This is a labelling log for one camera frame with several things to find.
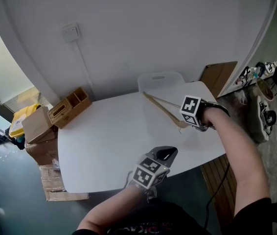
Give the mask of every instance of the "wooden panel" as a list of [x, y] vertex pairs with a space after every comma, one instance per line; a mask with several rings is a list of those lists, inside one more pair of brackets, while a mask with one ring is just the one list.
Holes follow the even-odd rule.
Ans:
[[[219, 187], [228, 164], [229, 161], [227, 156], [223, 155], [201, 166], [204, 179], [211, 195], [213, 195]], [[235, 194], [236, 180], [230, 168], [226, 179], [213, 200], [222, 232], [226, 230], [226, 227], [233, 220]]]
[[208, 87], [214, 97], [217, 97], [233, 72], [237, 61], [207, 65], [201, 81]]

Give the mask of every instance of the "white table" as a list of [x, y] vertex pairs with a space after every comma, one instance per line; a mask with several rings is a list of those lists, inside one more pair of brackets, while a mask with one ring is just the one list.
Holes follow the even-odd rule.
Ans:
[[[172, 103], [181, 105], [186, 94], [215, 101], [202, 82], [187, 83], [176, 90], [175, 95], [177, 93], [177, 100]], [[169, 139], [161, 142], [154, 139], [147, 130], [140, 96], [140, 93], [133, 93], [94, 102], [65, 128], [59, 129], [59, 162], [68, 192], [122, 188], [139, 157], [156, 146], [172, 145], [179, 151], [168, 176], [195, 168], [225, 153], [217, 132], [212, 129], [202, 133], [188, 127], [182, 131], [182, 135], [187, 132], [186, 141], [178, 145]], [[161, 111], [159, 113], [164, 121], [168, 121], [169, 128], [177, 129], [168, 117]]]

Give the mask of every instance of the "wooden floor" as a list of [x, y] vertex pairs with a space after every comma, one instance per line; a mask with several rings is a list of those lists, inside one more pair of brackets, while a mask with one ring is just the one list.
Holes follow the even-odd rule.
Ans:
[[[201, 170], [204, 175], [207, 187], [212, 196], [219, 187], [228, 164], [229, 161], [227, 156], [223, 155], [201, 166]], [[234, 177], [234, 173], [230, 167], [226, 179], [224, 180], [222, 186], [220, 187], [214, 200], [212, 201], [217, 211], [220, 228], [222, 232], [226, 231], [227, 226], [233, 220], [235, 194], [236, 180]]]

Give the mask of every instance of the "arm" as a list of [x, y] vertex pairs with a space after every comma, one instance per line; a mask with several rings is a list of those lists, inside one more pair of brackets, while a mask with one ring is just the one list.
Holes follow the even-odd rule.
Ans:
[[115, 196], [94, 207], [83, 218], [78, 230], [88, 229], [100, 235], [104, 234], [107, 228], [126, 217], [143, 196], [143, 189], [129, 185]]
[[250, 137], [220, 109], [208, 108], [204, 121], [215, 126], [237, 181], [234, 215], [249, 204], [270, 197], [264, 166]]

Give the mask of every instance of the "cardboard box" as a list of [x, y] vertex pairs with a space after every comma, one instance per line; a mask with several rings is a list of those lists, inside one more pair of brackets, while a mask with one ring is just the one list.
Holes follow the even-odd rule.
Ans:
[[48, 107], [42, 106], [22, 121], [24, 135], [28, 144], [41, 142], [41, 138], [52, 132], [48, 117]]
[[91, 104], [87, 93], [82, 88], [78, 88], [50, 109], [48, 117], [52, 124], [62, 129]]
[[89, 198], [88, 193], [68, 193], [61, 172], [55, 170], [52, 164], [40, 166], [40, 171], [47, 201], [76, 201]]
[[236, 64], [237, 61], [234, 61], [207, 65], [205, 67], [201, 81], [207, 86], [215, 98], [220, 94]]
[[25, 141], [25, 150], [38, 165], [52, 164], [52, 159], [58, 160], [57, 132], [51, 132], [44, 137], [41, 143], [28, 144]]

